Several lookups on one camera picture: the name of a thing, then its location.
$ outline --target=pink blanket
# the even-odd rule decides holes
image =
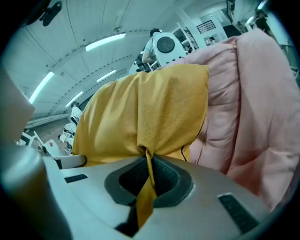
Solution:
[[[257,29],[178,63],[210,68],[209,110],[191,161],[226,174],[273,210],[294,187],[300,155],[300,91],[281,49]]]

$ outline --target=gray plastic surface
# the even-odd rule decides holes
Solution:
[[[43,157],[43,159],[50,158],[59,161],[62,169],[75,168],[84,166],[87,159],[84,155],[62,156],[62,157]]]
[[[72,239],[68,223],[49,187],[40,154],[31,147],[3,144],[0,155],[1,187],[18,206],[15,210],[21,212],[43,239]]]
[[[87,179],[72,182],[68,186],[76,198],[97,218],[109,226],[124,222],[129,208],[117,205],[104,188],[104,179],[114,169],[121,168],[138,157],[119,162],[61,170],[64,177],[85,174]],[[223,174],[212,169],[190,164],[170,157],[165,160],[189,171],[194,187],[188,197],[172,208],[154,209],[142,229],[134,239],[218,239],[229,240],[241,236],[241,232],[231,219],[218,196],[232,195],[258,221],[268,215],[266,206],[256,196],[239,186]]]
[[[94,210],[86,208],[86,205],[80,202],[76,193],[72,191],[70,186],[75,183],[82,183],[87,179],[78,182],[66,183],[63,174],[59,170],[55,161],[50,158],[44,159],[47,176],[54,193],[55,199],[62,210],[69,224],[73,239],[114,239],[125,240],[130,239],[122,233],[114,230],[102,219],[98,218]],[[83,170],[84,168],[74,168],[71,170]],[[88,192],[81,192],[85,198],[93,198],[95,194],[89,195]],[[96,205],[105,205],[105,202],[97,202]]]

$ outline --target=white machine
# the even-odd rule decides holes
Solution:
[[[42,160],[34,149],[13,144],[0,152],[3,189],[43,239],[256,239],[270,215],[259,198],[225,175],[154,155],[157,198],[138,229],[135,204],[149,176],[146,157],[79,167],[84,156]]]
[[[186,56],[181,42],[170,32],[153,36],[153,50],[160,66]]]

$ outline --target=black vent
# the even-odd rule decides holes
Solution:
[[[170,167],[162,164],[160,161],[154,160],[152,164],[155,189],[157,196],[173,189],[178,183],[178,174]]]
[[[197,29],[199,30],[199,32],[202,34],[204,32],[207,32],[209,30],[212,30],[216,28],[215,24],[212,22],[212,20],[209,20],[207,22],[204,22],[202,24],[200,24],[199,26],[197,26]]]
[[[242,234],[247,233],[258,225],[258,222],[245,210],[232,194],[222,195],[218,198]]]
[[[65,178],[65,180],[67,183],[70,183],[70,182],[76,182],[76,181],[79,181],[79,180],[82,180],[85,178],[88,178],[88,177],[84,174],[80,174],[80,175],[76,175],[76,176],[72,176],[72,177],[67,177],[67,178]]]
[[[128,192],[138,196],[148,177],[147,161],[142,161],[140,164],[121,175],[119,183]]]

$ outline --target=white wall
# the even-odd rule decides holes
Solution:
[[[132,75],[135,74],[136,71],[139,69],[139,67],[137,66],[137,64],[134,62],[131,66],[131,68],[129,69],[128,75]]]
[[[171,32],[178,27],[177,23],[182,24],[182,21],[176,13],[172,13],[168,20],[161,26],[161,30],[164,32]]]
[[[262,0],[235,0],[233,26],[236,26],[238,21],[246,22],[249,17],[255,15],[255,10]]]
[[[267,13],[267,23],[269,24],[271,31],[275,35],[279,44],[289,44],[289,36],[282,26],[281,22],[271,12]]]
[[[178,17],[182,20],[184,26],[188,28],[190,33],[193,35],[195,42],[199,48],[205,48],[206,43],[202,37],[202,34],[197,29],[195,23],[192,21],[191,17],[182,9],[178,8],[176,11]]]
[[[210,20],[212,20],[212,22],[214,23],[216,28],[202,33],[201,37],[206,38],[206,37],[212,36],[213,34],[218,34],[220,41],[227,39],[228,37],[227,37],[221,23],[219,22],[219,20],[216,19],[215,17],[210,17]]]
[[[190,17],[202,17],[223,8],[226,8],[226,0],[195,0],[193,4],[185,7],[184,11]]]
[[[221,10],[218,10],[218,11],[212,12],[210,14],[207,14],[205,16],[202,16],[200,19],[204,23],[204,22],[211,20],[211,16],[218,19],[219,22],[221,23],[222,27],[231,25],[231,22],[229,21],[227,16],[225,16],[225,14]]]
[[[197,16],[191,17],[192,22],[195,24],[195,26],[198,26],[200,24],[202,24],[203,22],[201,21],[201,19]]]

